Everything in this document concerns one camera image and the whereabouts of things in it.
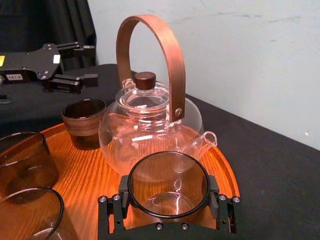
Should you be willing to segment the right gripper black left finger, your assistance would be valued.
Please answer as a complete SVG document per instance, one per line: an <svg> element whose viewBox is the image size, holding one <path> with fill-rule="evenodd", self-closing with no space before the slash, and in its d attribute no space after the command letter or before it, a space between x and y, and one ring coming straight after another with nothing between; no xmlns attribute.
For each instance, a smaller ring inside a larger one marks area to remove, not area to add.
<svg viewBox="0 0 320 240"><path fill-rule="evenodd" d="M130 203L128 179L128 175L121 177L118 193L114 194L112 197L102 195L98 198L97 233L99 236L108 236L110 234L110 215L113 216L114 233L122 232L126 229L124 226L124 219L127 218Z"/></svg>

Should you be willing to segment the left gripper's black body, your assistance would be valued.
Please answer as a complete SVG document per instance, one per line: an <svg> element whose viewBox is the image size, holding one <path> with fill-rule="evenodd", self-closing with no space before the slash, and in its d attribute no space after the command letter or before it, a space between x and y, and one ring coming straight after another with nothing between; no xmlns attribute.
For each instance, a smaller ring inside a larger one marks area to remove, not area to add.
<svg viewBox="0 0 320 240"><path fill-rule="evenodd" d="M58 86L61 81L63 44L46 43L40 49L0 54L0 85L40 83Z"/></svg>

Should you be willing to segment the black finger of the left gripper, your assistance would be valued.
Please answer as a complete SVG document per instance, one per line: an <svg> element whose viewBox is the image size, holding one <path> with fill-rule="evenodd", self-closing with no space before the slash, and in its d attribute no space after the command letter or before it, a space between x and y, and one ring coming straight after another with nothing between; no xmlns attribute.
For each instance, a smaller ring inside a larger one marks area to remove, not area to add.
<svg viewBox="0 0 320 240"><path fill-rule="evenodd" d="M83 45L76 42L56 45L62 57L95 57L96 48L94 45Z"/></svg>
<svg viewBox="0 0 320 240"><path fill-rule="evenodd" d="M55 74L52 78L44 81L44 89L47 92L64 92L80 94L83 87L93 88L99 86L98 75L96 73L84 75Z"/></svg>

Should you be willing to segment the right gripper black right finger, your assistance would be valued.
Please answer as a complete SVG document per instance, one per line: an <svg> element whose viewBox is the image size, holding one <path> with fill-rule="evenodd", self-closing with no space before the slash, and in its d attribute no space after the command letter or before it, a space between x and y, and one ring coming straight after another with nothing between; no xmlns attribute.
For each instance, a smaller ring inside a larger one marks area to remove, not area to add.
<svg viewBox="0 0 320 240"><path fill-rule="evenodd" d="M238 234L240 231L238 230L236 207L240 202L235 201L237 196L228 198L225 194L220 194L218 183L213 175L209 176L209 184L208 206L215 220L215 229L224 234Z"/></svg>

